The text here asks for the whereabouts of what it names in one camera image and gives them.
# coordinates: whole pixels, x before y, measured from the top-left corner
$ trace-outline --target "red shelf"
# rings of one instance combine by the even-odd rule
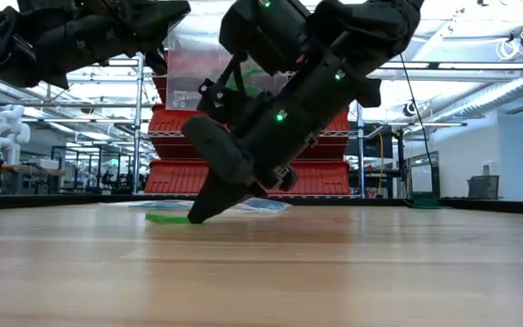
[[[161,159],[165,160],[199,160],[201,156],[192,146],[189,140],[181,135],[177,137],[163,136],[167,134],[179,134],[181,127],[187,119],[194,115],[200,114],[195,111],[184,110],[167,110],[163,104],[157,104],[153,107],[153,119],[149,124],[149,137],[153,142],[154,149]],[[349,123],[347,120],[348,111],[344,111],[328,125],[326,132],[348,131]],[[318,143],[312,148],[307,148],[299,156],[299,159],[334,159],[341,160],[346,146],[348,137],[319,137]]]
[[[348,195],[345,162],[296,161],[292,164],[299,181],[290,192],[269,190],[269,194]],[[155,161],[146,183],[146,193],[195,194],[201,190],[209,172],[204,161]]]

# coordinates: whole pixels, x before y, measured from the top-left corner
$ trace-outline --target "ceiling light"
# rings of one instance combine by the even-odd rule
[[[434,126],[434,127],[441,127],[441,126],[467,126],[466,123],[423,123],[424,126]]]
[[[39,122],[39,119],[35,118],[22,118],[22,123],[35,123]]]
[[[67,133],[72,133],[72,134],[75,134],[75,130],[71,129],[71,128],[68,128],[64,125],[61,125],[61,124],[56,124],[56,123],[50,123],[50,125],[52,127],[55,127],[57,129],[59,129],[60,131],[62,132],[67,132]]]
[[[32,107],[25,107],[24,115],[30,116],[30,117],[36,117],[36,118],[41,118],[41,117],[47,116],[47,114],[44,114],[43,112],[41,112],[35,108],[32,108]]]
[[[76,158],[76,155],[72,154],[72,155],[67,155],[65,157],[65,159],[66,160],[76,160],[76,159],[78,159],[78,160],[96,159],[97,160],[98,159],[98,155],[92,155],[92,156],[86,155],[86,156],[79,156],[79,157]]]
[[[78,149],[79,152],[94,152],[94,153],[97,153],[97,152],[100,152],[100,149],[98,148],[81,148],[81,149]]]
[[[93,138],[94,140],[110,140],[112,137],[106,134],[94,133],[94,132],[82,132],[82,135]]]
[[[95,123],[134,123],[132,119],[94,119]]]
[[[404,123],[404,122],[388,122],[388,123],[382,123],[387,124],[389,126],[409,126],[410,123]]]
[[[45,118],[44,122],[53,123],[90,123],[90,119],[79,119],[79,118]]]
[[[380,68],[382,69],[403,69],[407,67],[407,69],[425,69],[429,67],[429,63],[405,63],[403,66],[403,63],[386,63],[382,65]]]
[[[518,63],[445,63],[439,64],[439,69],[523,69],[523,64]]]
[[[121,67],[137,66],[138,60],[136,60],[136,59],[111,59],[108,61],[108,64],[110,66],[121,66]]]

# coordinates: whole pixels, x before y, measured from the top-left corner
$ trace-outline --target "humanoid robot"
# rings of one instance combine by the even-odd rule
[[[29,126],[22,123],[23,115],[22,105],[7,105],[0,112],[0,162],[19,164],[21,144],[29,143],[31,136]]]

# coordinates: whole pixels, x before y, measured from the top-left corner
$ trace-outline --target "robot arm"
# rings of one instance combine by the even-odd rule
[[[290,190],[290,167],[353,100],[380,105],[380,80],[366,77],[409,44],[422,0],[368,0],[362,5],[322,1],[314,14],[297,0],[237,0],[222,20],[228,68],[200,88],[197,116],[183,133],[210,165],[189,213],[202,223],[265,189]],[[278,94],[243,91],[240,62],[266,73],[294,72]],[[233,74],[238,91],[225,85]]]
[[[31,138],[29,125],[22,123],[24,107],[22,105],[7,105],[0,112],[0,161],[4,160],[4,150],[9,151],[8,164],[19,163],[20,144],[27,144]]]
[[[20,0],[19,5],[19,13],[12,7],[0,11],[0,79],[18,87],[45,81],[64,89],[67,73],[122,54],[142,52],[157,74],[166,73],[163,41],[191,11],[180,0]]]

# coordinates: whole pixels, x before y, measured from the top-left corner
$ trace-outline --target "wooden tabletop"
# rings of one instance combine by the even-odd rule
[[[523,215],[2,210],[0,326],[523,327]]]
[[[38,173],[40,170],[30,165],[20,165],[20,164],[3,164],[1,168],[7,172],[13,173]],[[65,171],[59,169],[45,169],[47,173],[52,176],[64,176]]]

